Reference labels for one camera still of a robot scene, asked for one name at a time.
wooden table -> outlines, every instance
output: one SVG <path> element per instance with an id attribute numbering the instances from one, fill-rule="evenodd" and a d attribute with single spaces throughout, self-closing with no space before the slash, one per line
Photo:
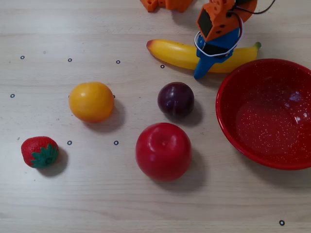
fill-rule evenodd
<path id="1" fill-rule="evenodd" d="M 147 51 L 156 38 L 192 44 L 208 1 L 194 2 L 182 14 L 152 14 L 139 0 L 0 0 L 1 233 L 310 232 L 311 170 L 273 170 L 244 158 L 215 115 L 225 75 L 197 82 L 192 71 L 161 69 Z M 257 10 L 270 2 L 260 0 Z M 252 16 L 239 47 L 260 41 L 260 58 L 311 68 L 311 1 L 298 2 L 277 0 Z M 83 124 L 68 106 L 70 91 L 89 81 L 116 96 L 101 125 Z M 193 163 L 180 180 L 156 183 L 138 168 L 135 143 L 145 127 L 169 121 L 156 98 L 173 81 L 195 93 L 194 113 L 178 124 L 191 139 Z M 25 165 L 20 152 L 38 135 L 61 148 L 62 159 L 45 171 Z"/>

bowl rim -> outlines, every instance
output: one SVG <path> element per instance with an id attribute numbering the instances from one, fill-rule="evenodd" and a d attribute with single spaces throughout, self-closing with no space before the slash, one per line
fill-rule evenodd
<path id="1" fill-rule="evenodd" d="M 222 82 L 222 84 L 220 85 L 220 88 L 218 89 L 218 93 L 216 96 L 216 117 L 218 120 L 218 123 L 220 125 L 220 128 L 222 129 L 224 135 L 226 136 L 226 138 L 228 139 L 228 141 L 238 150 L 240 151 L 243 155 L 245 155 L 246 157 L 248 157 L 249 159 L 267 166 L 267 167 L 271 167 L 271 168 L 276 168 L 276 169 L 281 169 L 281 170 L 301 170 L 301 169 L 306 169 L 311 167 L 311 161 L 308 163 L 304 163 L 304 164 L 299 164 L 299 165 L 280 165 L 278 163 L 271 163 L 268 162 L 266 160 L 261 159 L 260 157 L 254 155 L 253 153 L 249 152 L 247 149 L 244 148 L 244 146 L 242 146 L 234 137 L 231 136 L 231 134 L 229 133 L 228 129 L 225 127 L 224 121 L 223 121 L 223 116 L 221 113 L 221 103 L 222 103 L 222 96 L 223 96 L 223 92 L 224 89 L 226 87 L 226 85 L 228 84 L 228 82 L 233 79 L 241 70 L 244 70 L 250 66 L 253 66 L 255 64 L 258 63 L 285 63 L 288 65 L 292 65 L 306 73 L 311 73 L 311 70 L 309 70 L 308 68 L 299 65 L 295 62 L 290 62 L 287 60 L 282 60 L 282 59 L 274 59 L 274 58 L 269 58 L 269 59 L 259 59 L 259 60 L 254 60 L 252 62 L 248 62 L 238 68 L 236 68 L 234 71 L 232 71 L 230 74 L 227 75 L 227 77 L 224 79 L 224 81 Z"/>

red apple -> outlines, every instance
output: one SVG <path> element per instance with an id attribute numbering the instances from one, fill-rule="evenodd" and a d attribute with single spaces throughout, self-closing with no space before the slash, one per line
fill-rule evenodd
<path id="1" fill-rule="evenodd" d="M 186 133 L 176 125 L 151 125 L 138 138 L 136 161 L 139 168 L 152 179 L 176 180 L 190 166 L 191 142 Z"/>

dark purple plum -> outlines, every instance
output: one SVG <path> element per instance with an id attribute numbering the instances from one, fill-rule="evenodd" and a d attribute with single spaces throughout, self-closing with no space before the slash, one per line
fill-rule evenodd
<path id="1" fill-rule="evenodd" d="M 178 118 L 185 117 L 193 110 L 194 94 L 184 83 L 170 83 L 161 89 L 157 103 L 163 113 Z"/>

orange robot part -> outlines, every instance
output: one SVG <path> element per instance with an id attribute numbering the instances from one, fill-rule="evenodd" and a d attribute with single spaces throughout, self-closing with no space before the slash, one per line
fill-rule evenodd
<path id="1" fill-rule="evenodd" d="M 254 12 L 257 6 L 257 0 L 244 0 L 242 7 L 248 11 Z M 209 0 L 209 3 L 202 7 L 197 20 L 197 26 L 206 42 L 223 36 L 239 27 L 238 19 L 228 13 L 235 5 L 235 0 Z M 243 22 L 246 22 L 251 13 L 234 9 Z"/>
<path id="2" fill-rule="evenodd" d="M 168 10 L 177 9 L 184 12 L 193 0 L 140 0 L 148 12 L 153 12 L 158 6 Z"/>

